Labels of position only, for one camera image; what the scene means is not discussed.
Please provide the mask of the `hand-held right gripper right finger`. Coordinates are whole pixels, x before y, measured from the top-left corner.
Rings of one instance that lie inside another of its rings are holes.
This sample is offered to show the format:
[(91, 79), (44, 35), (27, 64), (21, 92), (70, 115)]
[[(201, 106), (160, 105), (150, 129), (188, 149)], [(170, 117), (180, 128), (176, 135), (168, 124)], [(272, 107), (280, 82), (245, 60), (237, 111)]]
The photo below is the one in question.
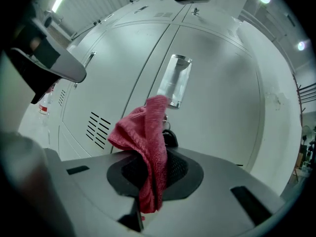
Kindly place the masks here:
[(221, 158), (175, 148), (203, 169), (200, 186), (187, 198), (165, 201), (144, 228), (147, 237), (237, 237), (255, 228), (254, 222), (232, 193), (246, 187), (272, 214), (284, 200), (264, 183), (241, 167)]

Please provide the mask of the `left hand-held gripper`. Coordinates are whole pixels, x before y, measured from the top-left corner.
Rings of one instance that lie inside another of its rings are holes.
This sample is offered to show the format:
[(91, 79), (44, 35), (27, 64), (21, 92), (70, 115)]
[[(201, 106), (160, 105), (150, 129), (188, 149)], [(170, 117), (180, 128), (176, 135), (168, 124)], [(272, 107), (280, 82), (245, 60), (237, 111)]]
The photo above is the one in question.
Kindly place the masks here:
[(24, 21), (0, 53), (0, 131), (18, 131), (28, 106), (38, 103), (59, 76), (82, 82), (86, 70), (39, 20)]

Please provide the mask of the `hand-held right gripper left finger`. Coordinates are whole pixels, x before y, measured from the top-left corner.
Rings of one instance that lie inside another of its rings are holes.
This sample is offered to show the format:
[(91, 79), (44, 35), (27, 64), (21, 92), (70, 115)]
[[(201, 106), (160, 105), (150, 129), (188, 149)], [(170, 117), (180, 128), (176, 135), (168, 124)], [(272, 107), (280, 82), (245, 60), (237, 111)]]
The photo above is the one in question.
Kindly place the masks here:
[(120, 152), (61, 161), (45, 149), (54, 188), (76, 233), (140, 233), (143, 224), (136, 199), (119, 195), (107, 179), (108, 168), (130, 157)]

